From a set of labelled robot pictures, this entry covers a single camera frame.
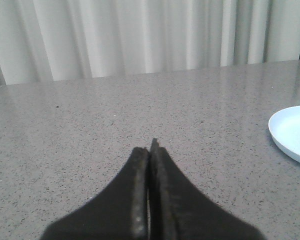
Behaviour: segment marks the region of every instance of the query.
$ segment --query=speckled granite surface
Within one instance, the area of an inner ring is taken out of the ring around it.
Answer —
[[[153,137],[224,209],[300,240],[300,164],[268,131],[296,105],[300,61],[2,86],[0,240],[38,239]]]

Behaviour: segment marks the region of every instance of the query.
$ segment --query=white plate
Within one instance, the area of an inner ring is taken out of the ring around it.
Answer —
[[[275,144],[300,163],[300,106],[276,112],[270,118],[268,127]]]

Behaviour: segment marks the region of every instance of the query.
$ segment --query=black object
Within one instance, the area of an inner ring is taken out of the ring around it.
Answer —
[[[150,235],[148,236],[147,191]],[[265,240],[204,196],[154,138],[134,148],[112,182],[50,225],[41,240]]]

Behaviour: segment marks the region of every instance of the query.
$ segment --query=gray countertop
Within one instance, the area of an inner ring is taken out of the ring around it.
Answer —
[[[296,105],[300,61],[0,86],[0,240],[38,239],[153,137],[221,207],[300,240],[300,164],[268,131]]]

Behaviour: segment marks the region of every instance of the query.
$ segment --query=curtain fold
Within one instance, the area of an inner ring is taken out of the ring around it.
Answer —
[[[300,0],[0,0],[0,85],[299,57]]]

